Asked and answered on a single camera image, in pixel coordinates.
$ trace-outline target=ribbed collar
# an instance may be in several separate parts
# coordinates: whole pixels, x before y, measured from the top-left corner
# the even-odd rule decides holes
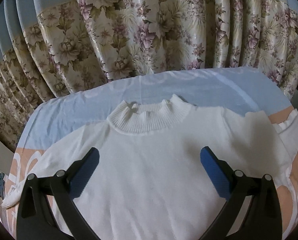
[[[144,134],[182,122],[193,105],[173,95],[158,104],[139,105],[122,101],[107,117],[110,125],[123,134]]]

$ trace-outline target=curtain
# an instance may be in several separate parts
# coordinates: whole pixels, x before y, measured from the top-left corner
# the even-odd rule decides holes
[[[168,70],[250,66],[291,99],[298,8],[286,1],[5,0],[0,140],[14,150],[32,111],[52,98]]]

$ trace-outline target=blue tablecloth section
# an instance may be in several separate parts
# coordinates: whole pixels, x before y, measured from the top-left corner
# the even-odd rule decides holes
[[[261,110],[271,115],[291,105],[254,68],[169,71],[113,81],[41,104],[30,117],[18,147],[46,150],[82,125],[106,119],[122,100],[151,104],[173,94],[197,106],[223,106],[240,115]]]

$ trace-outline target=silver bolt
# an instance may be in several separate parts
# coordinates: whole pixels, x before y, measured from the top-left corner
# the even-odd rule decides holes
[[[236,170],[236,171],[234,172],[234,174],[235,174],[237,177],[242,177],[242,176],[244,175],[244,173],[243,173],[242,171],[240,171],[240,170]]]
[[[265,174],[264,177],[265,177],[266,180],[271,180],[272,179],[271,175],[269,175],[269,174]]]
[[[56,176],[57,177],[62,177],[62,176],[64,176],[65,175],[65,171],[64,170],[60,170],[60,171],[57,171],[57,173],[56,173]]]
[[[33,173],[29,174],[27,177],[28,180],[32,180],[34,178],[35,178],[35,175]]]

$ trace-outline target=white sweater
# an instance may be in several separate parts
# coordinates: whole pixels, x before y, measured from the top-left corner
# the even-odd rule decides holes
[[[278,178],[292,161],[263,111],[241,117],[173,95],[152,105],[123,101],[107,120],[52,145],[32,173],[53,176],[95,147],[99,165],[74,202],[102,240],[199,239],[225,202],[200,163],[204,146],[247,176]],[[19,201],[23,184],[4,207]],[[55,205],[53,211],[69,234]]]

